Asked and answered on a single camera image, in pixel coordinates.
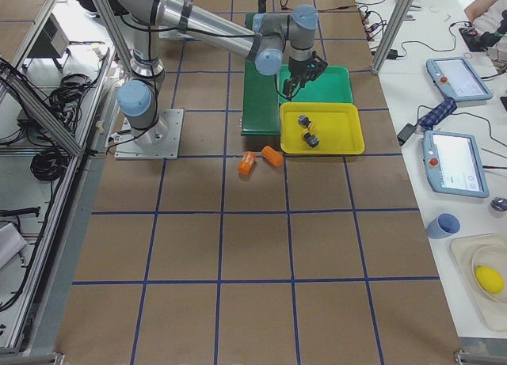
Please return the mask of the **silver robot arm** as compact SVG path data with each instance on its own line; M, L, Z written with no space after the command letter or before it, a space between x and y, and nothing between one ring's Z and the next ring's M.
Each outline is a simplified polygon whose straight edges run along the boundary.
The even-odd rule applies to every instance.
M120 87L117 101L138 145L159 142L169 129L158 110L158 91L165 78L158 42L162 32L175 32L239 55L263 76L280 73L288 48L290 76L282 91L288 100L328 66L313 49L318 11L311 5L298 6L290 14L257 13L248 29L186 0L76 1L102 18L108 29L115 27L117 18L131 18L125 25L134 32L128 59L132 78Z

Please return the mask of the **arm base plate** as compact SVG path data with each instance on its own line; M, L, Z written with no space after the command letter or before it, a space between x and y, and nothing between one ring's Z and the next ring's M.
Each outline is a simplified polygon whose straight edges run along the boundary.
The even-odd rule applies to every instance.
M184 110L164 109L158 112L158 123L137 139L131 132L121 135L114 147L117 160L174 160L178 157Z

